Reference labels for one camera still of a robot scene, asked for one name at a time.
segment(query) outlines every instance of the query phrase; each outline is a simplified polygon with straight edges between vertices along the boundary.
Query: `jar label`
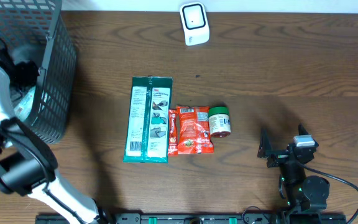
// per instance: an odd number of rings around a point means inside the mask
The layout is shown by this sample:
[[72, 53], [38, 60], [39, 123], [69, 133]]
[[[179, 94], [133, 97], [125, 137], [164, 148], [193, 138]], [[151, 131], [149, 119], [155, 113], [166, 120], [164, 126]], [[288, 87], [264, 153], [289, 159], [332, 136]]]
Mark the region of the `jar label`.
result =
[[209, 117], [209, 131], [211, 134], [227, 131], [231, 133], [230, 119], [227, 114], [216, 114]]

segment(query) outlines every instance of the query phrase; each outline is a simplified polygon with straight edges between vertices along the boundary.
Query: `green jar lid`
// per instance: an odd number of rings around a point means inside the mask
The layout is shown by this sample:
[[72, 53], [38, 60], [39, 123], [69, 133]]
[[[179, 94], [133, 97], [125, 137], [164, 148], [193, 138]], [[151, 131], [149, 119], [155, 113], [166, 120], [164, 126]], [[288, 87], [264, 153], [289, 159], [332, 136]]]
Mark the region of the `green jar lid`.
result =
[[208, 117], [216, 115], [216, 114], [227, 114], [227, 115], [229, 115], [229, 110], [225, 106], [217, 106], [215, 108], [209, 109]]

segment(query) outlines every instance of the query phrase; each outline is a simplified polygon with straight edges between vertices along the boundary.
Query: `white device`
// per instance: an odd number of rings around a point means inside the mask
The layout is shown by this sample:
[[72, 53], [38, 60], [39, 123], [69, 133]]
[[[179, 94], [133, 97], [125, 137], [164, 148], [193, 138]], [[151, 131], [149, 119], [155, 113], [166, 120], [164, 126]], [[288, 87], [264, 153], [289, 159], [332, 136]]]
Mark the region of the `white device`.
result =
[[205, 7], [201, 2], [192, 2], [180, 7], [181, 23], [185, 31], [187, 46], [202, 44], [209, 40], [209, 25]]

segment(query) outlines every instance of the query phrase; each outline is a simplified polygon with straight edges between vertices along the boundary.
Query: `white wall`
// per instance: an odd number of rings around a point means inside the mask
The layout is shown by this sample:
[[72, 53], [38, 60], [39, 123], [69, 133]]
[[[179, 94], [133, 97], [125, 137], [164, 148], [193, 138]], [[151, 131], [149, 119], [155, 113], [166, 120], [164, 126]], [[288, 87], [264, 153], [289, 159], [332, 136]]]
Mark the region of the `white wall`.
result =
[[[208, 12], [358, 13], [358, 0], [200, 0]], [[63, 0], [63, 10], [177, 12], [183, 0]]]

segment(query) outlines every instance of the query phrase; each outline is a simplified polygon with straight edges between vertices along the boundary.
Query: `spice jar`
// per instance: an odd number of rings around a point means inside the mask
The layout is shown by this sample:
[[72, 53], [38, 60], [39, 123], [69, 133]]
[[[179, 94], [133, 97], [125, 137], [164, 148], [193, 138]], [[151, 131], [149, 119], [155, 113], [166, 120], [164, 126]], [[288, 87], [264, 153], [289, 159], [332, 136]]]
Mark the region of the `spice jar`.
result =
[[222, 138], [231, 134], [229, 110], [227, 107], [218, 106], [209, 109], [208, 122], [211, 137]]

